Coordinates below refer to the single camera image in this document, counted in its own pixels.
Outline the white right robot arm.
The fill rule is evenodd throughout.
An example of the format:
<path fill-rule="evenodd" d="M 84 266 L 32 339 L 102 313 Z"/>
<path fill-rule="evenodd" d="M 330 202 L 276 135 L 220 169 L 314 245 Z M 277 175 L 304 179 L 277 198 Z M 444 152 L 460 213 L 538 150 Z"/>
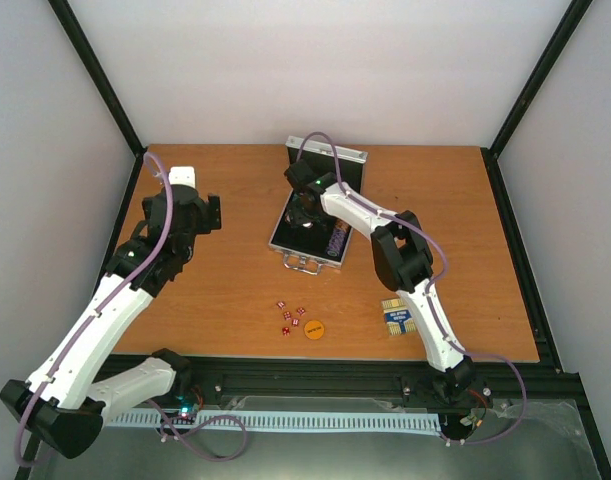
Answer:
<path fill-rule="evenodd" d="M 335 174 L 315 172 L 304 160 L 291 164 L 284 175 L 295 194 L 288 206 L 291 223 L 334 217 L 370 241 L 376 275 L 411 313 L 433 369 L 420 384 L 438 402 L 459 402 L 475 379 L 475 367 L 439 300 L 429 237 L 417 217 L 377 205 Z"/>

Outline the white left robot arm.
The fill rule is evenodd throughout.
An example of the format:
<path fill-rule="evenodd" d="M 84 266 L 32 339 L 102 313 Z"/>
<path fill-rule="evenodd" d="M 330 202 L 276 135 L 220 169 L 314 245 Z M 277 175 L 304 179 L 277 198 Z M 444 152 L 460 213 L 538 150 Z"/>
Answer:
<path fill-rule="evenodd" d="M 182 402 L 193 390 L 190 361 L 166 348 L 111 378 L 96 378 L 130 324 L 192 259 L 196 237 L 222 226 L 219 197 L 200 198 L 186 184 L 145 198 L 142 208 L 143 219 L 116 249 L 66 338 L 27 380 L 10 380 L 0 392 L 23 431 L 68 459 L 138 404 L 161 396 Z"/>

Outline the purple poker chip stack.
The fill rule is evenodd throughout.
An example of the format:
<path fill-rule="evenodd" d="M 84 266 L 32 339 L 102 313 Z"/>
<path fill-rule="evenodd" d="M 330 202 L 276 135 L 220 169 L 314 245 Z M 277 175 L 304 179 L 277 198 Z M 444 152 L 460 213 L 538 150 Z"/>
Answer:
<path fill-rule="evenodd" d="M 336 221 L 326 246 L 326 254 L 329 257 L 338 258 L 342 255 L 349 230 L 350 227 L 346 222 L 340 219 Z"/>

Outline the aluminium poker case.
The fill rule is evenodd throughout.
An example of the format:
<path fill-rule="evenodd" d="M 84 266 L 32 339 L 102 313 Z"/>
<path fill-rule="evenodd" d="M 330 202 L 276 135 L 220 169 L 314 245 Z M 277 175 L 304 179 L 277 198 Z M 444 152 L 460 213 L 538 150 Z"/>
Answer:
<path fill-rule="evenodd" d="M 366 151 L 337 146 L 315 139 L 304 140 L 290 135 L 285 146 L 288 171 L 309 184 L 326 182 L 336 173 L 356 192 L 363 186 L 368 160 Z M 279 220 L 269 240 L 271 250 L 282 255 L 283 266 L 292 271 L 317 275 L 327 266 L 339 269 L 348 250 L 351 227 L 322 210 L 317 200 L 304 200 L 302 187 L 290 182 L 288 195 Z"/>

